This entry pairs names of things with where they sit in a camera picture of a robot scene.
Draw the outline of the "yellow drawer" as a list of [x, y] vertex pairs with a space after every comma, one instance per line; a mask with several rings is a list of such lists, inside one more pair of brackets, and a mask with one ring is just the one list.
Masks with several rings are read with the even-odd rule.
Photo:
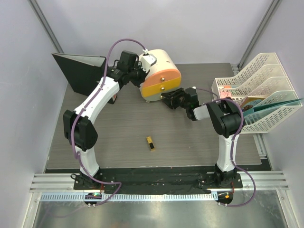
[[142, 85], [141, 94], [142, 94], [142, 97], [149, 97], [152, 95], [162, 93], [164, 91], [176, 89], [180, 86], [180, 83], [181, 83], [181, 77], [170, 79], [170, 80], [165, 79], [164, 81], [147, 80]]

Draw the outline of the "white round drawer organizer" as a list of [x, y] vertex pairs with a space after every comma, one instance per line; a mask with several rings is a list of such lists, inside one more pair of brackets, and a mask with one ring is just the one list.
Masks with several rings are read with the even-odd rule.
[[159, 71], [166, 70], [166, 69], [177, 69], [177, 67], [175, 66], [175, 64], [173, 63], [173, 61], [171, 60], [171, 58], [169, 57], [169, 55], [167, 54], [166, 51], [164, 51], [162, 49], [154, 49], [154, 50], [147, 51], [145, 54], [148, 54], [148, 53], [153, 54], [157, 58], [156, 64], [153, 65], [150, 69], [151, 72], [155, 73], [155, 72], [159, 72]]

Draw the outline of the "gold black lipstick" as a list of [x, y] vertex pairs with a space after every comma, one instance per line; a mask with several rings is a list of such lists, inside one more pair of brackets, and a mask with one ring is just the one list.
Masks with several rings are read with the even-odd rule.
[[155, 146], [154, 146], [152, 138], [150, 136], [148, 136], [146, 139], [147, 139], [147, 143], [149, 145], [150, 150], [154, 151], [155, 150]]

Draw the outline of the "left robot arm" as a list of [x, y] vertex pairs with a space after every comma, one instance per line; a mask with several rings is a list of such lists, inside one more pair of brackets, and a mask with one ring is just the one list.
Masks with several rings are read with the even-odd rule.
[[65, 137], [81, 163], [75, 183], [92, 190], [101, 186], [94, 149], [98, 138], [94, 123], [105, 105], [115, 102], [118, 92], [128, 83], [139, 88], [146, 102], [161, 100], [162, 93], [171, 92], [181, 84], [180, 71], [162, 49], [146, 50], [141, 55], [123, 51], [115, 64], [105, 71], [106, 77], [88, 98], [75, 110], [66, 110], [63, 115]]

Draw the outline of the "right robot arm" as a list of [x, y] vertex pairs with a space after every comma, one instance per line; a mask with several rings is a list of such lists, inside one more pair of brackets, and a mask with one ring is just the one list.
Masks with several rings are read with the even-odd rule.
[[209, 118], [215, 132], [219, 136], [219, 153], [215, 165], [212, 184], [224, 188], [237, 176], [235, 163], [236, 144], [241, 129], [244, 126], [243, 112], [240, 106], [231, 98], [216, 99], [200, 104], [197, 89], [179, 88], [169, 93], [163, 93], [163, 102], [170, 109], [181, 107], [192, 121]]

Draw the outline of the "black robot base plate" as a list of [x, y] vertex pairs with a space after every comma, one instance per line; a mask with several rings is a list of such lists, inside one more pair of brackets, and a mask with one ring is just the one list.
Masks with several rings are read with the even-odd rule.
[[75, 190], [96, 190], [112, 194], [178, 195], [204, 194], [212, 189], [240, 189], [240, 174], [234, 179], [219, 180], [214, 167], [150, 167], [100, 169], [94, 176], [98, 182], [84, 174], [71, 174]]

